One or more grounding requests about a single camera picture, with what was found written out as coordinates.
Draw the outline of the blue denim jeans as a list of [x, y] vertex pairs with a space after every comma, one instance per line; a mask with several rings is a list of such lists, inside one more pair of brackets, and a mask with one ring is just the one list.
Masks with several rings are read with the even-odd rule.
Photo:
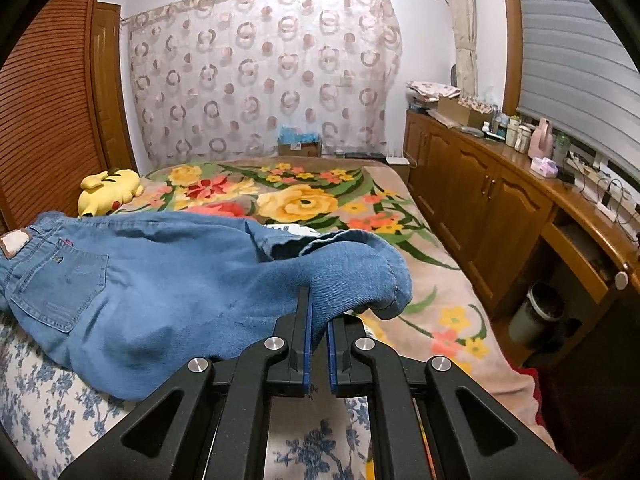
[[232, 359], [309, 290], [311, 338], [348, 311], [408, 306], [404, 257], [363, 230], [245, 218], [48, 212], [1, 239], [1, 307], [92, 388], [141, 400], [197, 356]]

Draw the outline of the floral fleece blanket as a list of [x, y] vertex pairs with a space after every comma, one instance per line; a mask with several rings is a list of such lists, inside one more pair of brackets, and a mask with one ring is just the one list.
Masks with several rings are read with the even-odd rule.
[[314, 330], [358, 315], [402, 356], [449, 358], [541, 438], [535, 379], [499, 348], [470, 281], [393, 171], [344, 162], [187, 164], [158, 170], [119, 209], [115, 386], [147, 396], [187, 359], [233, 358], [308, 286]]

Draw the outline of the white waste bin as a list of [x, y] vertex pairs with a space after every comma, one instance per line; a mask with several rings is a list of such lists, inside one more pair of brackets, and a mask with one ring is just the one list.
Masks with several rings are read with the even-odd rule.
[[542, 283], [527, 289], [525, 299], [508, 326], [514, 344], [528, 346], [549, 325], [562, 320], [565, 308], [561, 296]]

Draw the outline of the blue floral white quilt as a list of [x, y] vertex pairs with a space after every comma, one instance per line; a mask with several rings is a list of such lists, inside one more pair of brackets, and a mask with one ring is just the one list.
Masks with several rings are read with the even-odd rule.
[[[322, 353], [303, 398], [271, 403], [268, 479], [371, 479], [366, 399], [330, 393]], [[134, 404], [106, 396], [49, 360], [12, 315], [1, 318], [1, 423], [40, 479], [63, 469], [112, 429]]]

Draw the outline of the long wooden sideboard cabinet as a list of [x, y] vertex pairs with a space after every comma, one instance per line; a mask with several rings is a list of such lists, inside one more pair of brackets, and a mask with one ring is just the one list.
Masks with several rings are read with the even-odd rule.
[[493, 318], [504, 315], [546, 243], [595, 302], [639, 297], [639, 256], [625, 232], [574, 186], [543, 179], [526, 156], [408, 112], [408, 188]]

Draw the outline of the yellow plush toy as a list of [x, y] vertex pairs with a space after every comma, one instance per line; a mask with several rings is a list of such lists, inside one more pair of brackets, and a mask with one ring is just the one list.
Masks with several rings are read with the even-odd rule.
[[106, 216], [143, 192], [140, 176], [131, 169], [106, 170], [80, 182], [79, 217]]

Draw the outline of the small pink box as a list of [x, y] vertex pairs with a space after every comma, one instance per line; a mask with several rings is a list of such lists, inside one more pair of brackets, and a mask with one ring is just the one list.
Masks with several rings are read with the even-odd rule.
[[548, 157], [533, 157], [529, 170], [544, 179], [554, 179], [558, 175], [559, 168]]

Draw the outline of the cardboard box with blue cloth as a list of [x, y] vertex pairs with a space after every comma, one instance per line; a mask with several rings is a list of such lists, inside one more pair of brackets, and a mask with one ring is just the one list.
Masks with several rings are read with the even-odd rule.
[[320, 157], [322, 141], [318, 132], [306, 132], [297, 127], [282, 126], [278, 135], [280, 156]]

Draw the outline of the pink bottle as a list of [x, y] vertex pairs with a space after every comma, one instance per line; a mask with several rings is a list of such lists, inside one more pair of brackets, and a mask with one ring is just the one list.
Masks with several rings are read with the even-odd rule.
[[527, 155], [529, 158], [550, 158], [553, 151], [554, 137], [552, 125], [547, 118], [540, 118], [529, 141]]

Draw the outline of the open cardboard box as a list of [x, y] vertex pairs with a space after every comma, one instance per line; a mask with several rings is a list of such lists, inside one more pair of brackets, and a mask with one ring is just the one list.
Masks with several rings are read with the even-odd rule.
[[484, 102], [478, 102], [468, 96], [446, 98], [441, 96], [437, 105], [437, 113], [461, 127], [480, 129], [485, 122], [491, 122], [495, 109]]

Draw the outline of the wooden louvered wardrobe door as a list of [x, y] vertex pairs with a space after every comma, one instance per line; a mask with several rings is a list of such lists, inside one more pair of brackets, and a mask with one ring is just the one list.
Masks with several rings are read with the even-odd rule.
[[80, 182], [134, 169], [120, 76], [120, 6], [49, 0], [1, 69], [1, 229], [77, 212]]

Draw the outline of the circle patterned sheer curtain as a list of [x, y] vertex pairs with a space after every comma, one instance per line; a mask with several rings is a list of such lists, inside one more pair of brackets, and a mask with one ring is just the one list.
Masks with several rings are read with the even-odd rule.
[[150, 164], [271, 156], [282, 126], [322, 151], [383, 153], [402, 53], [390, 0], [182, 0], [130, 16]]

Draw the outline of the stacked folded cloths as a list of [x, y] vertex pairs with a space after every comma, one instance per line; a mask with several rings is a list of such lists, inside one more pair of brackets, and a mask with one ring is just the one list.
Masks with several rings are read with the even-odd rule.
[[429, 81], [408, 81], [408, 102], [417, 107], [430, 108], [435, 106], [440, 98], [457, 99], [461, 90], [449, 84], [439, 84]]

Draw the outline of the grey window roller blind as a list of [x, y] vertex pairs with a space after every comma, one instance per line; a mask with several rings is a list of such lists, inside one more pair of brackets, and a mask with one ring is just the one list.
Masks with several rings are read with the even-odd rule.
[[518, 109], [639, 177], [639, 73], [589, 0], [521, 0]]

